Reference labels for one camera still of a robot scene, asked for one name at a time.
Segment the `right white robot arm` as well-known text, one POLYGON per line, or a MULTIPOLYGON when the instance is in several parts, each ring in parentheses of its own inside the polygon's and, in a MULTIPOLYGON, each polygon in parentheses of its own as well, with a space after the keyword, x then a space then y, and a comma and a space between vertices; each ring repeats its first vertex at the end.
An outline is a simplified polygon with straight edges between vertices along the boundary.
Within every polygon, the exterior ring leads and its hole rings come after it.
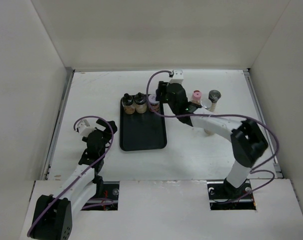
POLYGON ((258 124, 248 118, 237 121, 211 115, 210 111, 189 101, 179 83, 159 81, 156 99, 168 104, 174 117, 181 123, 213 132, 231 142, 235 161, 223 181, 223 192, 229 198, 239 196, 254 164, 268 148, 258 124))

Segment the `yellow-cap cream bottle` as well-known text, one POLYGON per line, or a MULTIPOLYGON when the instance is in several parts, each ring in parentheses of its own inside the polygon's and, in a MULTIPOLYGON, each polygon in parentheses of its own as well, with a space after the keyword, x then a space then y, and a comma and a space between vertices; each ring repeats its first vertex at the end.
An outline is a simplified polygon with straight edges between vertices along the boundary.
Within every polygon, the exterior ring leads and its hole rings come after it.
POLYGON ((204 132, 206 133, 207 136, 213 136, 215 133, 209 130, 204 130, 204 132))

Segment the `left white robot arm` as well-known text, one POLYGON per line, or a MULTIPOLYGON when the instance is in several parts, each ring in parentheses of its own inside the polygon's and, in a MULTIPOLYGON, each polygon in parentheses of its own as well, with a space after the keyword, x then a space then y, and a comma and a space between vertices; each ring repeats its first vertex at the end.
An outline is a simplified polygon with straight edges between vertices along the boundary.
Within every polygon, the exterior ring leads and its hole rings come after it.
POLYGON ((37 199, 27 237, 34 240, 69 239, 76 215, 85 208, 89 199, 102 197, 104 182, 99 172, 118 128, 114 121, 101 117, 97 118, 96 124, 104 129, 90 126, 86 117, 75 122, 73 128, 82 137, 86 148, 74 172, 60 188, 37 199))

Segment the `black-cap brown spice bottle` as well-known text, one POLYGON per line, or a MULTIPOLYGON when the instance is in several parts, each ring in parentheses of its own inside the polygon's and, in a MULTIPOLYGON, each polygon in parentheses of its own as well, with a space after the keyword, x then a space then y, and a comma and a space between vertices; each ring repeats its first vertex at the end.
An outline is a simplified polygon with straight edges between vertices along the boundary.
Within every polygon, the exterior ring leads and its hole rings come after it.
POLYGON ((128 115, 131 115, 136 111, 135 106, 134 106, 134 99, 128 93, 125 93, 123 95, 123 97, 121 99, 121 104, 122 104, 124 112, 128 115))

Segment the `black-cap pale spice bottle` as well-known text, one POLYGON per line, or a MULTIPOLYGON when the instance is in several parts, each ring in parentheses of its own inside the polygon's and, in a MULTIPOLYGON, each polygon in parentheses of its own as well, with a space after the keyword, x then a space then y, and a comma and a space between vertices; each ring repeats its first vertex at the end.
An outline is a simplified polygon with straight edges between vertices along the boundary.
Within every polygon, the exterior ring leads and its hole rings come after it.
POLYGON ((144 93, 137 93, 134 96, 135 110, 139 114, 144 114, 147 111, 147 97, 144 93))

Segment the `dark-cap beige spice bottle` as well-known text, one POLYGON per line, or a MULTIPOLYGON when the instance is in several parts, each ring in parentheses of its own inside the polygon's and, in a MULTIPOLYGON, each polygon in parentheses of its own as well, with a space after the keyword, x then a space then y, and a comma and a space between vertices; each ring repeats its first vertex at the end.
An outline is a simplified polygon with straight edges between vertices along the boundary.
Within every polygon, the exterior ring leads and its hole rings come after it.
POLYGON ((213 90, 210 90, 209 93, 208 93, 208 99, 211 101, 211 107, 210 107, 210 111, 211 112, 214 112, 215 109, 216 109, 216 106, 217 106, 217 102, 219 101, 219 99, 221 98, 221 93, 216 90, 216 89, 213 89, 213 90))

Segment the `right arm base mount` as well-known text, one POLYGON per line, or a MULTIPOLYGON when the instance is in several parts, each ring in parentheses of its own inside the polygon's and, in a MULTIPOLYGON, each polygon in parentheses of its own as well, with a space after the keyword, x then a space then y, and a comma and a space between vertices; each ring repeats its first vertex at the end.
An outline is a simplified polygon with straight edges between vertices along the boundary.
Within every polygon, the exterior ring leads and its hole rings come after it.
POLYGON ((256 203, 252 193, 250 181, 247 180, 236 193, 227 193, 223 181, 208 181, 207 191, 209 207, 212 211, 233 211, 233 210, 256 210, 256 203))

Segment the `black rectangular plastic tray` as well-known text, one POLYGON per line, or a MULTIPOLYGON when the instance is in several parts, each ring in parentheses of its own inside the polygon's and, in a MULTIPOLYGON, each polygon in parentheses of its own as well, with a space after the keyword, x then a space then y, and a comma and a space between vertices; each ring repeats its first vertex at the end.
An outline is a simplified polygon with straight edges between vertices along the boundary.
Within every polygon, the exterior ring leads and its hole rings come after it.
POLYGON ((150 111, 126 114, 120 99, 119 146, 123 151, 160 150, 167 145, 165 119, 150 111))

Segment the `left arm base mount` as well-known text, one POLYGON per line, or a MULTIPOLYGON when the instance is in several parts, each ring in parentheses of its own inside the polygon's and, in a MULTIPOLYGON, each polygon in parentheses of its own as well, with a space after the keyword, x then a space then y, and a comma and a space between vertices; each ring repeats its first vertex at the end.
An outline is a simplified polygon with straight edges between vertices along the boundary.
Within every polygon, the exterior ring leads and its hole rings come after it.
POLYGON ((119 205, 120 182, 105 181, 82 208, 82 211, 117 211, 119 205))

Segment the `pink-cap pepper shaker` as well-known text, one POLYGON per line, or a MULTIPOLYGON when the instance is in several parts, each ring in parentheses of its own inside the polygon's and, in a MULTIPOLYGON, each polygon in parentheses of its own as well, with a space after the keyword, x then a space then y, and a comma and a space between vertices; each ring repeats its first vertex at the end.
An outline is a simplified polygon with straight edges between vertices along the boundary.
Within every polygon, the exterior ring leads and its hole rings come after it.
POLYGON ((200 105, 202 99, 202 92, 199 90, 194 90, 191 96, 191 101, 195 104, 200 105))

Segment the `clear-lid blue-label bottle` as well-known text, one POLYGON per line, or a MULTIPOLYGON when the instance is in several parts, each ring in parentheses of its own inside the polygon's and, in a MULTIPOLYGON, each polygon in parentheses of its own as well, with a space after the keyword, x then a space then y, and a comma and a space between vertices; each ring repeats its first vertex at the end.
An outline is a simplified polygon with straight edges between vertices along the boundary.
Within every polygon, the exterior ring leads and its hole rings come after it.
POLYGON ((208 98, 201 99, 200 103, 201 106, 207 110, 210 109, 212 106, 212 102, 208 98))

